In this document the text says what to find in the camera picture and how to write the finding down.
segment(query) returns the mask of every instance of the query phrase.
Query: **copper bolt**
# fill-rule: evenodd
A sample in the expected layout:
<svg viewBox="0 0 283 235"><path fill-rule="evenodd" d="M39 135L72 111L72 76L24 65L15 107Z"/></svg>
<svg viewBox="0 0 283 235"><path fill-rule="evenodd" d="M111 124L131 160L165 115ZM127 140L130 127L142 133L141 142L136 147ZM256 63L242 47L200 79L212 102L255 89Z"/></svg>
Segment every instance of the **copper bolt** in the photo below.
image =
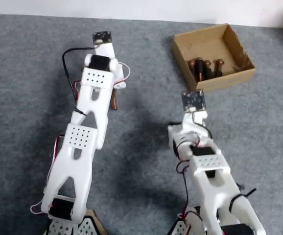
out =
<svg viewBox="0 0 283 235"><path fill-rule="evenodd" d="M197 72L198 72L198 78L199 78L199 81L201 82L203 80L202 78L202 73L204 71L204 66L203 66L203 60L201 57L198 57L196 59L196 68L197 68Z"/></svg>
<svg viewBox="0 0 283 235"><path fill-rule="evenodd" d="M204 63L205 63L207 68L210 68L210 65L211 65L210 60L205 60Z"/></svg>
<svg viewBox="0 0 283 235"><path fill-rule="evenodd" d="M222 77L222 65L224 65L224 60L218 59L216 61L216 70L214 71L214 77Z"/></svg>
<svg viewBox="0 0 283 235"><path fill-rule="evenodd" d="M115 89L112 90L112 95L111 95L111 108L113 110L117 110L118 109L118 105L117 105L117 92Z"/></svg>
<svg viewBox="0 0 283 235"><path fill-rule="evenodd" d="M195 61L194 60L190 60L189 61L189 68L191 68L193 70L194 67L195 67Z"/></svg>
<svg viewBox="0 0 283 235"><path fill-rule="evenodd" d="M218 70L218 71L221 71L221 70L222 70L222 65L224 65L224 60L218 59L218 60L216 61L216 64L217 64L217 66L218 66L217 70Z"/></svg>

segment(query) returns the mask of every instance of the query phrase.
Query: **perforated bracket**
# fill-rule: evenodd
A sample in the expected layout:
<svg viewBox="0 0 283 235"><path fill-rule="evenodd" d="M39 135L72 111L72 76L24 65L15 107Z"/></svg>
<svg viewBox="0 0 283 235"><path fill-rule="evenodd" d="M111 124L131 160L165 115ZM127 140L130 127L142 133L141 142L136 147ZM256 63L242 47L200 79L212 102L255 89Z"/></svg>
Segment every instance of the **perforated bracket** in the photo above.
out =
<svg viewBox="0 0 283 235"><path fill-rule="evenodd" d="M59 189L69 177L72 177L76 197L71 219L78 223L82 221L92 182L92 161L97 135L97 129L75 124L68 125L62 147L51 168L41 206L42 212L49 212ZM78 159L74 158L75 149L82 150Z"/></svg>
<svg viewBox="0 0 283 235"><path fill-rule="evenodd" d="M200 173L201 171L219 169L230 172L230 167L222 154L193 156L192 159L194 162L192 166L194 175Z"/></svg>
<svg viewBox="0 0 283 235"><path fill-rule="evenodd" d="M97 149L101 149L104 143L113 84L114 75L111 72L84 68L76 107L86 115L93 112L98 129ZM94 89L99 92L95 100L92 99ZM79 112L73 112L71 123L81 124L85 117Z"/></svg>
<svg viewBox="0 0 283 235"><path fill-rule="evenodd" d="M67 225L60 221L52 221L49 226L48 235L100 235L94 219L86 216L81 224L77 226L76 233L73 225Z"/></svg>

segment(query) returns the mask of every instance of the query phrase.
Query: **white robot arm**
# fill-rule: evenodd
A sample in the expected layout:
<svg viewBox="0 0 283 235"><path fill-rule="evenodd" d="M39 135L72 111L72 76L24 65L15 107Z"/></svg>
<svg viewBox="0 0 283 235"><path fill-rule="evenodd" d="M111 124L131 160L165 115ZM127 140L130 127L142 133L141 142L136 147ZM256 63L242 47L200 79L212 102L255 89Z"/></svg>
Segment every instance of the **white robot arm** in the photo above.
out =
<svg viewBox="0 0 283 235"><path fill-rule="evenodd" d="M182 93L184 119L169 125L181 173L187 174L199 191L200 206L184 208L171 235L266 235L247 196L241 194L221 150L213 142L203 119L207 117L202 91Z"/></svg>
<svg viewBox="0 0 283 235"><path fill-rule="evenodd" d="M124 77L123 63L115 58L111 32L95 33L93 38L95 54L85 58L76 108L66 128L62 147L51 165L41 204L42 212L69 231L71 227L76 229L84 219L92 182L92 162L95 151L104 144L112 92L125 88L128 77ZM98 93L97 99L92 98L94 91ZM82 125L90 112L94 114L97 128ZM81 150L80 157L74 156L76 149ZM74 182L75 198L58 195L69 177Z"/></svg>

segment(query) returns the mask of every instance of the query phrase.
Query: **white 3d-printed part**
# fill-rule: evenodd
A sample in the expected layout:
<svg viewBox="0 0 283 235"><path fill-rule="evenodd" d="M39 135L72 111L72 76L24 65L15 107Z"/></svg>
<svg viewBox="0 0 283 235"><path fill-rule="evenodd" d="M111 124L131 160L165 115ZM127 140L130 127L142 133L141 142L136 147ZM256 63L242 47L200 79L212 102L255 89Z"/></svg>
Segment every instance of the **white 3d-printed part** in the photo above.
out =
<svg viewBox="0 0 283 235"><path fill-rule="evenodd" d="M72 235L73 226L61 224L59 221L52 221L49 227L48 235ZM73 235L98 235L91 217L84 218L78 226L77 233Z"/></svg>
<svg viewBox="0 0 283 235"><path fill-rule="evenodd" d="M230 167L221 150L208 137L206 130L196 124L196 122L201 124L203 119L207 117L207 113L201 114L199 120L196 120L197 115L192 116L191 113L185 113L182 124L169 126L168 131L170 146L176 143L179 159L181 161L189 160L189 170L186 171L186 174L199 191L200 216L208 230L208 234L222 235L222 225L245 223L255 231L256 235L266 235L261 222L246 197L241 196L236 199L232 210L229 211L232 198L239 195L240 190L231 175ZM214 154L194 155L190 146L197 143L197 136L199 136L198 148L210 147ZM209 178L207 175L206 171L210 170L215 170L214 177ZM220 221L226 221L226 224L219 224L216 217L218 209L221 211ZM193 221L197 221L197 219L187 220L187 223L193 228L193 233L190 232L190 234L203 235L204 231L195 233L194 228L197 225L193 224Z"/></svg>
<svg viewBox="0 0 283 235"><path fill-rule="evenodd" d="M62 147L52 166L45 188L42 212L48 213L53 199L63 183L72 177L75 186L75 201L71 218L80 223L86 212L86 202L92 183L92 162L96 148L97 129L69 124ZM81 149L81 155L74 159L75 149Z"/></svg>
<svg viewBox="0 0 283 235"><path fill-rule="evenodd" d="M175 227L171 235L186 235L186 231L187 231L186 224L182 220L179 220L175 224Z"/></svg>
<svg viewBox="0 0 283 235"><path fill-rule="evenodd" d="M77 101L77 109L84 114L93 112L98 129L96 149L101 149L108 125L108 110L114 84L114 75L111 72L83 69L81 88ZM99 96L92 100L94 89L99 90ZM86 118L85 115L74 111L71 123L81 124Z"/></svg>

